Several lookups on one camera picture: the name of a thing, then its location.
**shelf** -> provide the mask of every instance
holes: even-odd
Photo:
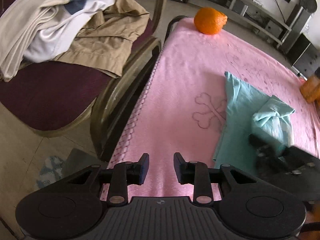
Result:
[[[243,21],[245,23],[250,24],[251,26],[257,28],[259,31],[263,32],[265,35],[269,36],[270,38],[272,38],[274,41],[276,41],[278,44],[282,45],[282,42],[275,37],[274,35],[272,35],[271,33],[269,33],[267,30],[265,30],[264,28],[262,28],[260,25],[256,24],[255,22],[252,22],[251,20],[242,17],[241,15],[237,14],[236,12],[223,7],[219,4],[216,4],[214,2],[208,1],[208,0],[189,0],[190,3],[195,4],[197,6],[200,7],[212,7],[215,8],[216,10],[224,13],[225,15],[228,16],[228,18],[230,18],[231,20],[235,21],[235,22],[239,22],[239,21]]]
[[[288,31],[291,31],[291,28],[285,24],[283,22],[283,20],[278,19],[277,16],[273,15],[272,13],[270,13],[269,11],[267,11],[265,8],[263,8],[262,6],[260,6],[259,4],[255,3],[252,0],[241,0],[244,4],[250,6],[255,6],[258,10],[261,10],[262,12],[264,12],[265,14],[267,14],[268,16],[271,17],[271,20],[276,21],[278,24],[280,24],[282,27],[284,27],[285,29],[287,29]]]

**wall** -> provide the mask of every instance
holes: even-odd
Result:
[[[262,6],[273,13],[279,19],[282,19],[279,8],[275,0],[258,0]],[[318,48],[320,49],[320,0],[316,0],[318,3],[318,10],[313,15],[311,20],[308,23],[308,30],[304,31],[306,37]],[[287,3],[285,0],[278,0],[279,7],[284,15],[284,18],[287,19],[292,12],[295,4],[298,4],[299,0],[291,0],[290,3]]]

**floor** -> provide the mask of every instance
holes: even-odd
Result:
[[[0,222],[0,237],[3,240],[15,240],[9,230]]]
[[[138,2],[152,14],[154,1]],[[198,9],[199,7],[191,4],[168,1],[156,36],[163,41],[168,23],[175,16],[194,17]],[[224,29],[290,67],[278,51],[250,30],[232,21],[228,21]],[[34,134],[0,104],[0,216],[17,237],[22,237],[22,234],[15,220],[15,208],[24,196],[35,190],[35,182],[44,160],[52,155],[66,159],[72,148],[94,154],[89,126],[90,120],[86,120],[61,137],[43,138]]]

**tv stand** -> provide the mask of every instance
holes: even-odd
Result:
[[[253,0],[188,0],[188,2],[200,7],[215,8],[227,15],[229,19],[251,28],[257,35],[278,47],[285,41],[285,37],[282,37],[281,33],[285,32],[288,36],[291,32],[291,28],[282,19],[279,19]],[[238,8],[235,9],[232,3],[236,3]],[[263,23],[250,18],[246,13],[247,10],[259,12]]]

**pile of clothes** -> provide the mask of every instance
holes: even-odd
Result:
[[[134,0],[16,0],[0,17],[0,78],[48,60],[119,77],[148,20]]]
[[[250,134],[269,144],[280,155],[294,144],[290,115],[294,109],[247,82],[225,72],[228,98],[227,119],[214,152],[215,168],[228,163],[253,176],[258,175],[256,149]]]

